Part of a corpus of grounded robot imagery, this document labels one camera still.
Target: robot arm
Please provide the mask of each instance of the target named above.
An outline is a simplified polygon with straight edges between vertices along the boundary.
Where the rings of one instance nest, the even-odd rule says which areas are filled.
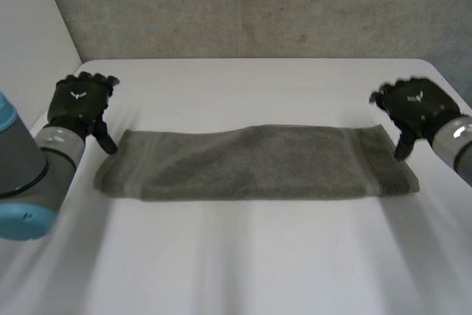
[[[370,102],[384,110],[401,130],[395,157],[406,159],[417,139],[427,139],[433,151],[472,186],[472,118],[427,78],[383,84]]]
[[[430,144],[436,155],[472,186],[472,118],[461,116],[447,122]]]
[[[0,237],[41,238],[53,227],[92,134],[106,153],[117,146],[102,115],[119,81],[81,73],[56,86],[49,124],[33,139],[0,94]]]

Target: folded towel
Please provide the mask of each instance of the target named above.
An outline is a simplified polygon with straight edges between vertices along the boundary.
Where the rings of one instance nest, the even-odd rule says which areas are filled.
[[[126,131],[98,190],[143,201],[343,199],[417,192],[380,125],[261,125],[212,134]]]

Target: logo on robotic hand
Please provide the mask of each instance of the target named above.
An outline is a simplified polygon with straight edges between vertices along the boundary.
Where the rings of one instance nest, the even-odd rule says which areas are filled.
[[[406,99],[408,101],[418,101],[420,103],[421,99],[423,99],[423,91],[420,91],[420,94],[416,96],[407,96]]]
[[[74,92],[71,91],[71,95],[76,99],[79,100],[81,97],[84,97],[87,95],[86,92],[83,92],[82,94],[75,94]]]

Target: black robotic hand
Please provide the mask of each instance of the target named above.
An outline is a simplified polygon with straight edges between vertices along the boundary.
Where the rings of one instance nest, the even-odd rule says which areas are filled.
[[[398,80],[395,85],[383,84],[370,95],[401,130],[395,158],[406,159],[417,139],[430,144],[436,132],[447,122],[461,116],[459,106],[428,78]]]
[[[106,153],[115,153],[118,148],[108,135],[103,112],[117,84],[119,80],[112,76],[87,72],[81,72],[78,77],[68,75],[56,84],[47,115],[48,126],[67,128],[84,141],[91,134]]]

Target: wall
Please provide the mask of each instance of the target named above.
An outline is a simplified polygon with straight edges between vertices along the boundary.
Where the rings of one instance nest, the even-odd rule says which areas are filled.
[[[56,1],[84,61],[421,58],[472,103],[472,0]]]
[[[28,127],[80,64],[54,0],[0,0],[0,90]]]

